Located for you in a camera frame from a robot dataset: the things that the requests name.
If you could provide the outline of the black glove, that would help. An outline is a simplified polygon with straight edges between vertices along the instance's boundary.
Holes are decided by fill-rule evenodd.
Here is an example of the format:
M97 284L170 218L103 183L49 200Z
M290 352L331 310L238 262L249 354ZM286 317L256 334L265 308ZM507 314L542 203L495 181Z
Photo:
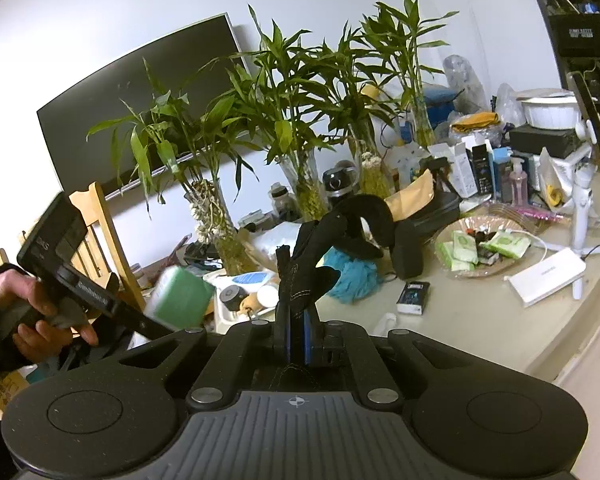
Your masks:
M320 221L304 222L300 226L294 249L283 245L277 248L279 275L278 301L287 300L291 307L305 311L315 306L334 286L340 272L320 261L334 247L336 237L346 222L335 211Z

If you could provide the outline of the green and white box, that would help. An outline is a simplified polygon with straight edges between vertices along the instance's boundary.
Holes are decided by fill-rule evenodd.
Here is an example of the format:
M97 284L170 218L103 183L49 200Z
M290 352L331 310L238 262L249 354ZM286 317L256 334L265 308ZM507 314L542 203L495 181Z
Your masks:
M215 288L180 266L164 270L147 300L144 313L170 330L199 326Z

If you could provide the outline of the teal bath loofah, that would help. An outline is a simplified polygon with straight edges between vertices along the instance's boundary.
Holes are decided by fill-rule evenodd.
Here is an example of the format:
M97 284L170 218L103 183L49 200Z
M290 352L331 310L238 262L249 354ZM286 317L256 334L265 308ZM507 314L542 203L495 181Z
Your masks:
M372 296L391 276L384 260L361 260L336 248L329 249L324 257L324 266L340 272L340 278L328 296L343 304L355 304Z

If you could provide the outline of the small black card box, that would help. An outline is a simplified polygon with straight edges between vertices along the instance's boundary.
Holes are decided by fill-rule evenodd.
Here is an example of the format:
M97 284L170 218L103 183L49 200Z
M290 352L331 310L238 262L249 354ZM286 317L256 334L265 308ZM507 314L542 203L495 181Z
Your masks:
M430 284L428 282L411 281L404 285L396 310L403 315L422 315L425 310Z

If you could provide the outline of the black speaker cylinder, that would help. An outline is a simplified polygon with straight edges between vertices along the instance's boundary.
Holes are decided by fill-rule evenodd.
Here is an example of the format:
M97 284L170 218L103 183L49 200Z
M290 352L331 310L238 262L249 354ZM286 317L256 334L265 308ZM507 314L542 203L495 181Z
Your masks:
M410 220L396 222L394 225L394 244L390 248L390 256L393 270L400 280L410 280L422 274L422 241Z

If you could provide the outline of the cardboard box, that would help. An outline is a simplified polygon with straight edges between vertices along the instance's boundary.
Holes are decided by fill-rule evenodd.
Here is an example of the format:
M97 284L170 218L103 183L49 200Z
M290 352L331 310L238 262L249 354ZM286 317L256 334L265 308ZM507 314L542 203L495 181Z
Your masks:
M0 420L3 417L7 404L20 391L27 388L29 385L27 377L35 370L36 365L24 366L0 378Z

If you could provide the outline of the black insulated mug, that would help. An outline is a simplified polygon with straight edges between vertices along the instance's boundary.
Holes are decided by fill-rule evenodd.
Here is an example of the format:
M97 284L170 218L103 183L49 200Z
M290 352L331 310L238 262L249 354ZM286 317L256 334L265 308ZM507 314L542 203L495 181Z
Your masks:
M346 198L360 190L358 168L350 160L340 160L326 170L322 181L329 206L335 207Z

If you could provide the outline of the brown paper envelope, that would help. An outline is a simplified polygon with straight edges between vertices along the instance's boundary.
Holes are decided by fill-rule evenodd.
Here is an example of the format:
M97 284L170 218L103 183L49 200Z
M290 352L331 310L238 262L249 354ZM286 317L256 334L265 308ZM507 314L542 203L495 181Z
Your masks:
M434 177L426 169L403 190L385 199L395 222L410 218L434 199Z

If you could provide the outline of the black zip case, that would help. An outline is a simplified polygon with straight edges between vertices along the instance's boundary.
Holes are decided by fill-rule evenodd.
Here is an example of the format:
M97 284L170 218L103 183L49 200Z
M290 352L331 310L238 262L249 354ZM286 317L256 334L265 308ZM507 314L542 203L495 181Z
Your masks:
M460 198L452 193L438 191L420 211L408 218L420 237L430 237L460 218Z

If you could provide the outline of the bamboo plant in vase left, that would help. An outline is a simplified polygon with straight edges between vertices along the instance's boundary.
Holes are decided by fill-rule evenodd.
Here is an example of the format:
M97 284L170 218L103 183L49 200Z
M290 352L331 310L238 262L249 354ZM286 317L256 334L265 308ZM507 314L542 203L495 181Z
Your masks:
M242 173L253 170L240 150L252 148L254 142L233 112L230 89L212 98L196 117L188 94L166 88L149 63L143 64L151 91L148 107L134 110L123 102L123 116L91 126L86 136L110 132L114 169L121 168L123 151L131 152L132 175L140 179L145 197L156 196L163 203L163 185L178 185L195 221L198 242L213 246L227 275L256 270L238 237L221 188L223 162L234 165L236 188L242 187Z

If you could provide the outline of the bamboo plant in vase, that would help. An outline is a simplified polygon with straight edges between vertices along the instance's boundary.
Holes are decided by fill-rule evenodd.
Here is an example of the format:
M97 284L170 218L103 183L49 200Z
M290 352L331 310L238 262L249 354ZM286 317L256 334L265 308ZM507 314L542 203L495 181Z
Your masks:
M213 246L227 275L256 270L238 237L221 188L223 162L234 165L236 188L242 187L242 173L253 170L240 150L252 148L254 142L233 112L230 89L212 98L196 117L188 94L166 88L149 63L143 64L151 91L148 107L134 110L123 102L123 116L91 126L86 136L110 132L114 169L121 168L123 151L131 152L132 175L140 179L145 197L156 196L163 203L163 185L178 185L195 221L198 242Z
M322 78L334 94L325 102L329 128L343 133L360 170L360 191L386 198L393 193L390 171L376 140L374 122L392 127L397 119L412 121L412 138L422 148L434 144L422 76L443 70L422 64L422 50L448 43L431 35L457 14L436 18L420 15L418 0L396 8L375 3L375 13L362 17L356 29L346 26L335 49L322 47Z
M266 151L265 161L275 162L290 184L303 220L320 220L327 212L327 198L317 175L315 154L332 151L341 140L321 132L325 114L320 99L327 96L311 64L310 49L302 44L309 31L288 36L276 22L264 29L250 9L259 43L245 52L242 67L231 60L227 69L233 112L253 142Z

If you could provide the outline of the green wet wipes pack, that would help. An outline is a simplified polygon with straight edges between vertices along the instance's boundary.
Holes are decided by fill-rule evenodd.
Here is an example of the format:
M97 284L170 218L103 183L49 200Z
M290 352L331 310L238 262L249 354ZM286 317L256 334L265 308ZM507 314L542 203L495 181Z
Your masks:
M514 260L521 259L531 246L531 240L526 234L512 233L506 231L496 232L490 240L480 244L481 248L489 252Z

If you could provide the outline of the bamboo plant in vase middle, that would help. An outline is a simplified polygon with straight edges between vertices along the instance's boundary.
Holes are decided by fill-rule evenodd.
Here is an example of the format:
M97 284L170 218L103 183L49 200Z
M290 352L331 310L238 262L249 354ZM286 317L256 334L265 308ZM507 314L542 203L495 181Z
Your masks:
M302 44L309 31L288 36L276 22L264 29L250 9L259 43L245 52L242 67L231 60L227 69L233 112L253 142L266 151L265 161L275 162L290 184L303 220L320 220L327 212L327 198L317 175L315 154L332 151L341 140L321 132L325 114L320 99L327 96L311 64L310 49Z

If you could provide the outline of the white power bank box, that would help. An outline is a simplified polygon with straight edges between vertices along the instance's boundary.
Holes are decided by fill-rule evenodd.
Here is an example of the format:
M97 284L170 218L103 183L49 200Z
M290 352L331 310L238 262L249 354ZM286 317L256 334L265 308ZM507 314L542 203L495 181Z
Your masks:
M552 296L585 274L586 263L570 248L529 266L507 279L525 307Z

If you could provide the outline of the black wall television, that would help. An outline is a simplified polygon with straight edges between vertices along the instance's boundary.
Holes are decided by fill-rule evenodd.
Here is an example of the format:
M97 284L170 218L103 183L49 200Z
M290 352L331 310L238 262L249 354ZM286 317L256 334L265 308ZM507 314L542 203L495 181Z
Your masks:
M137 175L129 124L92 133L101 122L131 112L146 116L155 96L185 96L197 118L230 88L226 70L240 51L230 18L222 13L145 44L96 70L36 112L62 189L84 191L96 181L116 192Z

